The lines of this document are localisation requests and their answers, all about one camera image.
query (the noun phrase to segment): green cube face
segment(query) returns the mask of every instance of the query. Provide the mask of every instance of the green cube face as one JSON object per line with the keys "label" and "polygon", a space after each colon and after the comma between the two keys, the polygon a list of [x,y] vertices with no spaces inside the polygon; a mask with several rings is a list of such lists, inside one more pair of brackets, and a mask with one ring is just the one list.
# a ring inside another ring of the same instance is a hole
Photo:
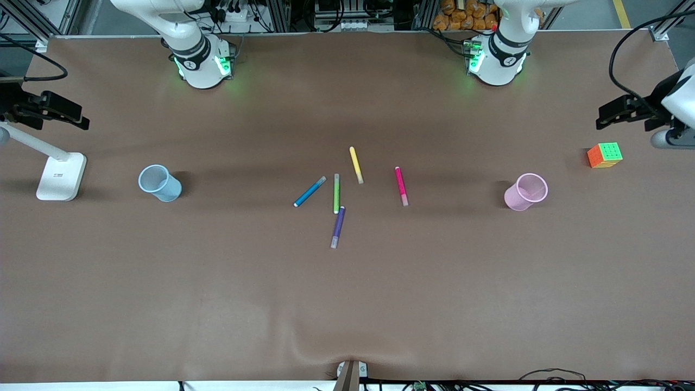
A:
{"label": "green cube face", "polygon": [[623,160],[623,155],[620,153],[618,143],[600,143],[598,144],[603,155],[603,160]]}

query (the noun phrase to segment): white lamp base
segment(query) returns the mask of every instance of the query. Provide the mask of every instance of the white lamp base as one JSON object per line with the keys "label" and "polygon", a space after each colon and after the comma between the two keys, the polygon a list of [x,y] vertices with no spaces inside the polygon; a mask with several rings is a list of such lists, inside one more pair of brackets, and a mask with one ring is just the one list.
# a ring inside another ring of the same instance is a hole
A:
{"label": "white lamp base", "polygon": [[79,152],[68,152],[67,161],[49,157],[36,189],[41,201],[70,201],[77,196],[87,158]]}

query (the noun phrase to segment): pink cup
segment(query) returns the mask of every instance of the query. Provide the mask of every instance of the pink cup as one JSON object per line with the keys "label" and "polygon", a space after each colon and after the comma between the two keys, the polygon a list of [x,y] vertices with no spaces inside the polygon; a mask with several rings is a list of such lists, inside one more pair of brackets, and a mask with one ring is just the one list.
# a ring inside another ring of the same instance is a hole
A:
{"label": "pink cup", "polygon": [[528,173],[521,175],[512,187],[505,192],[505,202],[511,210],[517,212],[528,209],[541,202],[548,195],[548,184],[539,175]]}

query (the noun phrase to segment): rubik's cube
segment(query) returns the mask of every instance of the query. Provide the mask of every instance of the rubik's cube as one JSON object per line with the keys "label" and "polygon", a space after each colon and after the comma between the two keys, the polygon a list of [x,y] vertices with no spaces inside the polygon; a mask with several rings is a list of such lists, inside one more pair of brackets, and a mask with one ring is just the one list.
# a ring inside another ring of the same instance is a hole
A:
{"label": "rubik's cube", "polygon": [[589,155],[591,168],[608,168],[623,160],[618,143],[597,144],[587,152],[587,155]]}

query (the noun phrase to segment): purple marker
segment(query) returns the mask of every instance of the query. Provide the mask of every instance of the purple marker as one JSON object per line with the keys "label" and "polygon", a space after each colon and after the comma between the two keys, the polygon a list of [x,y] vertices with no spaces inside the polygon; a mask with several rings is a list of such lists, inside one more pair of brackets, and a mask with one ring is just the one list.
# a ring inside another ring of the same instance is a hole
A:
{"label": "purple marker", "polygon": [[345,207],[341,207],[336,218],[336,227],[333,229],[333,240],[331,240],[331,248],[338,248],[338,239],[341,237],[341,228],[343,228],[343,218],[345,217]]}

